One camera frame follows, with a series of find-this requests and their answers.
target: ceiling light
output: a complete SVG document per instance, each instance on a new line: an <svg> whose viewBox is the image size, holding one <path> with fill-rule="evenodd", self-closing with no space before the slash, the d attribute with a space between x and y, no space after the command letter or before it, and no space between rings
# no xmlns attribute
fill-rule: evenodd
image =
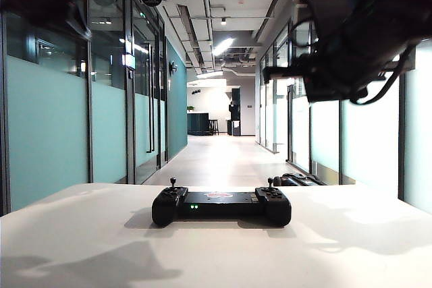
<svg viewBox="0 0 432 288"><path fill-rule="evenodd" d="M140 47L138 44L134 44L134 49L136 49L140 52L146 53L146 54L149 53L144 47Z"/></svg>
<svg viewBox="0 0 432 288"><path fill-rule="evenodd" d="M211 77L223 76L223 71L207 72L206 74L197 74L198 79L206 79Z"/></svg>
<svg viewBox="0 0 432 288"><path fill-rule="evenodd" d="M228 49L231 44L234 42L233 38L227 38L226 40L223 40L219 45L216 46L216 48L213 50L214 55L220 55L223 52L225 52L226 49Z"/></svg>

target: exposed pipe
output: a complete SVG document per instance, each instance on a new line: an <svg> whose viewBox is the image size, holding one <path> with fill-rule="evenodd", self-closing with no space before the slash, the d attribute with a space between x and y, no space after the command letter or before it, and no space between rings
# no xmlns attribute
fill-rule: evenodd
<svg viewBox="0 0 432 288"><path fill-rule="evenodd" d="M169 18L181 18L180 16L170 16ZM220 20L222 18L231 18L231 19L248 19L248 18L259 18L263 20L270 20L274 18L274 16L210 16L210 17L203 17L203 16L197 16L197 17L191 17L191 20Z"/></svg>
<svg viewBox="0 0 432 288"><path fill-rule="evenodd" d="M211 17L211 10L210 10L210 0L204 0L204 8L205 8L205 19L207 20L207 30L209 31L209 38L211 41L211 44L213 46L213 29L212 29L212 21L208 20ZM211 55L212 64L213 67L215 67L215 56Z"/></svg>

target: black cabinet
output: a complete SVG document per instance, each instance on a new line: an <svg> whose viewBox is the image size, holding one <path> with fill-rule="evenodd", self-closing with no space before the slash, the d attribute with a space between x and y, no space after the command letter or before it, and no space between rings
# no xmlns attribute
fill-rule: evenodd
<svg viewBox="0 0 432 288"><path fill-rule="evenodd" d="M210 135L209 113L188 113L188 135Z"/></svg>

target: bar stool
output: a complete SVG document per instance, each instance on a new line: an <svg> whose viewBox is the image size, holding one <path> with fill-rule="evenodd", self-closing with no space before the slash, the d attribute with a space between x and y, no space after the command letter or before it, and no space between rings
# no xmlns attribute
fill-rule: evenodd
<svg viewBox="0 0 432 288"><path fill-rule="evenodd" d="M219 135L219 124L217 119L209 119L209 128L211 135L216 135L216 133Z"/></svg>

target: gray floor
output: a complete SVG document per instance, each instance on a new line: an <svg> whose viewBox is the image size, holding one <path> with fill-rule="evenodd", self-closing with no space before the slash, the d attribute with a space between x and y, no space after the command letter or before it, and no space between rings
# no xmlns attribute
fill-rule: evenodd
<svg viewBox="0 0 432 288"><path fill-rule="evenodd" d="M188 136L188 145L144 184L238 185L267 184L268 177L296 170L286 162L286 154L272 154L259 146L253 136Z"/></svg>

